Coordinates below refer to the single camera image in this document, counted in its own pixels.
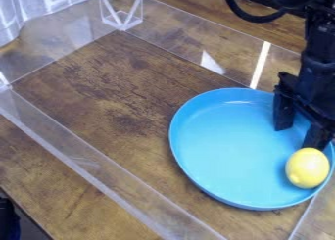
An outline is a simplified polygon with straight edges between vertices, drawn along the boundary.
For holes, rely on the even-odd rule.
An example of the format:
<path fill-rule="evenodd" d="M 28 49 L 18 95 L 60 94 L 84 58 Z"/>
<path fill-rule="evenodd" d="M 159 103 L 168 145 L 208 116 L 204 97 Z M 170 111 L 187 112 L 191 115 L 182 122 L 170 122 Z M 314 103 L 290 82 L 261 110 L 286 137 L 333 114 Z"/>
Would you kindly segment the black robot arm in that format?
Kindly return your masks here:
<path fill-rule="evenodd" d="M 323 150 L 335 137 L 335 0 L 274 0 L 305 12 L 305 40 L 299 75 L 279 73 L 274 125 L 293 127 L 295 114 L 310 120 L 303 148 Z"/>

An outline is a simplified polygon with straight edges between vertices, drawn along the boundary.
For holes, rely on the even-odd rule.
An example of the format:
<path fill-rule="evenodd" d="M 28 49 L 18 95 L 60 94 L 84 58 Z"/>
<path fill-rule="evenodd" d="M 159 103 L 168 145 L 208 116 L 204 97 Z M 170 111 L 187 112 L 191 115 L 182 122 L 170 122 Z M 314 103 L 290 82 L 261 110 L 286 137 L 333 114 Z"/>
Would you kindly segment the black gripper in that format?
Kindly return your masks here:
<path fill-rule="evenodd" d="M 299 75 L 279 73 L 274 97 L 277 131 L 293 127 L 297 111 L 313 122 L 302 146 L 323 151 L 335 135 L 335 61 L 323 62 L 306 53 Z"/>

